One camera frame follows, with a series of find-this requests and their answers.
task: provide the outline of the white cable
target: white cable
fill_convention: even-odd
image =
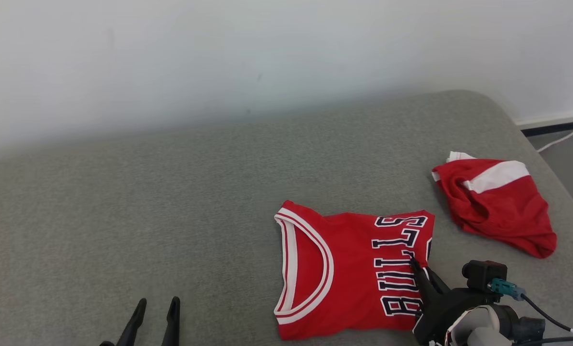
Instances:
[[[569,133],[568,135],[566,135],[566,136],[560,138],[559,140],[554,140],[554,142],[551,142],[551,143],[547,144],[546,146],[542,147],[541,149],[538,149],[538,150],[537,150],[537,153],[540,153],[540,152],[544,151],[545,149],[551,147],[552,145],[555,145],[555,144],[558,144],[558,143],[562,142],[563,140],[569,139],[569,138],[571,138],[572,136],[573,136],[573,131],[572,131],[571,133]]]

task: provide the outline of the folded red jersey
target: folded red jersey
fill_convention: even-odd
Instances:
[[[452,151],[432,176],[447,195],[453,220],[466,232],[502,241],[536,258],[554,252],[557,239],[548,204],[522,162]]]
[[[285,285],[274,309],[282,339],[414,327],[421,296],[410,258],[427,266],[432,214],[324,217],[286,201],[275,219],[284,257]]]

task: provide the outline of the white wall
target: white wall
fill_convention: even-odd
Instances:
[[[450,88],[573,116],[573,0],[0,0],[0,155]]]

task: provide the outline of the black cable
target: black cable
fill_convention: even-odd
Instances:
[[[552,344],[553,342],[568,342],[573,341],[573,336],[568,337],[550,337],[542,340],[532,340],[522,342],[521,344],[513,344],[513,346],[538,346],[539,344]]]
[[[564,324],[561,324],[560,322],[558,322],[557,320],[554,320],[553,318],[551,318],[548,314],[545,313],[545,311],[541,310],[541,308],[539,308],[538,306],[536,306],[535,303],[533,303],[532,300],[530,300],[530,298],[526,297],[526,295],[524,293],[522,293],[522,298],[524,300],[526,300],[528,302],[528,304],[530,304],[533,308],[535,308],[535,310],[540,313],[541,315],[543,315],[544,318],[548,319],[551,323],[555,324],[556,326],[559,326],[560,328],[570,332],[571,329],[568,328],[567,326],[565,326]]]

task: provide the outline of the black baseboard strip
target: black baseboard strip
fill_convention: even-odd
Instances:
[[[560,132],[567,130],[573,130],[573,123],[535,127],[534,129],[525,129],[522,130],[522,134],[524,136],[536,136],[536,135],[550,134],[552,132]]]

